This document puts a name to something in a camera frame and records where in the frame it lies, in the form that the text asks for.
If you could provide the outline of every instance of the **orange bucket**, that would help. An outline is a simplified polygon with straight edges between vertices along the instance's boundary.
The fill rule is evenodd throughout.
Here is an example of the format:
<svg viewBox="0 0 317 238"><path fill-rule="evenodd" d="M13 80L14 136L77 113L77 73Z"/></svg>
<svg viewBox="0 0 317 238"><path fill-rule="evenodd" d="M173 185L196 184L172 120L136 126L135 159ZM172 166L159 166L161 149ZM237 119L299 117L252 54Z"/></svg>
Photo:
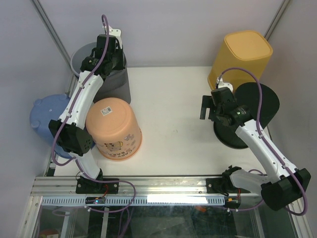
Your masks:
<svg viewBox="0 0 317 238"><path fill-rule="evenodd" d="M142 133L131 106L119 98L105 98L88 111L86 128L106 158L121 161L134 155Z"/></svg>

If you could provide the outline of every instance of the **gray bucket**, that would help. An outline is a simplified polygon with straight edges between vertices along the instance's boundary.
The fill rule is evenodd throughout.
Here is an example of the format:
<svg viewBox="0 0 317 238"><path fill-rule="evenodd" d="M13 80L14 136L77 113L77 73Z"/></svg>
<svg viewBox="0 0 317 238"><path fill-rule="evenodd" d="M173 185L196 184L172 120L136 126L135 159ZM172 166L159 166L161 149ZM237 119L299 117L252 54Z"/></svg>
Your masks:
<svg viewBox="0 0 317 238"><path fill-rule="evenodd" d="M96 42L92 42L84 45L71 56L70 66L77 78L79 78L81 62L90 55L91 50L96 47L96 44ZM104 98L120 98L127 103L131 102L127 68L111 72L97 92L94 103Z"/></svg>

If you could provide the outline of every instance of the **orange plastic container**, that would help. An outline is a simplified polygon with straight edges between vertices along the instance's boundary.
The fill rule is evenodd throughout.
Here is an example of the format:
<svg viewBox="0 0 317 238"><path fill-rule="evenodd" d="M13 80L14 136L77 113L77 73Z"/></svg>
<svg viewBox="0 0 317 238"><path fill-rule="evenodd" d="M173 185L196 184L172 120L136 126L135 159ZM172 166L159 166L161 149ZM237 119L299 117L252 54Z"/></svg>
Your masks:
<svg viewBox="0 0 317 238"><path fill-rule="evenodd" d="M130 105L118 98L105 98L88 111L86 128L102 155L121 161L134 155L142 133Z"/></svg>
<svg viewBox="0 0 317 238"><path fill-rule="evenodd" d="M267 40L256 31L240 31L225 36L218 55L208 76L208 84L213 90L217 77L229 67L242 67L261 77L273 49ZM254 79L240 71L231 70L223 76L235 91L241 84L254 82Z"/></svg>

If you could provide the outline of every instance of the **barcode label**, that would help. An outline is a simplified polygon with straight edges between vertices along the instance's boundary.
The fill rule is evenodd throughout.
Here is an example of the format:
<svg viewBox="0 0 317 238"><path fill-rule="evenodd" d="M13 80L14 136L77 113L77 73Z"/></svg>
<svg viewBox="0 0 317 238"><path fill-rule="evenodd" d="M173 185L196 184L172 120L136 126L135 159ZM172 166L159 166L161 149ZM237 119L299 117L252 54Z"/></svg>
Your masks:
<svg viewBox="0 0 317 238"><path fill-rule="evenodd" d="M104 108L104 109L101 110L101 114L102 114L103 116L106 116L106 115L108 115L109 113L112 113L111 107L106 107L106 108Z"/></svg>

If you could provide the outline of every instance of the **glass panel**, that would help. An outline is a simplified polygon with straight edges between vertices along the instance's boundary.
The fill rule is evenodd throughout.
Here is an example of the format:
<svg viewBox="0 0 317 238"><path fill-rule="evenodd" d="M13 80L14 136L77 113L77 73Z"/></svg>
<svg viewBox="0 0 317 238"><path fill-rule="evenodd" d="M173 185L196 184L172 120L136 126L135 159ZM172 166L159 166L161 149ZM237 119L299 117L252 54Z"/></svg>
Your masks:
<svg viewBox="0 0 317 238"><path fill-rule="evenodd" d="M119 206L95 209L114 211ZM84 207L43 206L41 238L295 238L292 221L284 210L266 205L247 212L227 212L211 206L133 206L128 212L87 212Z"/></svg>

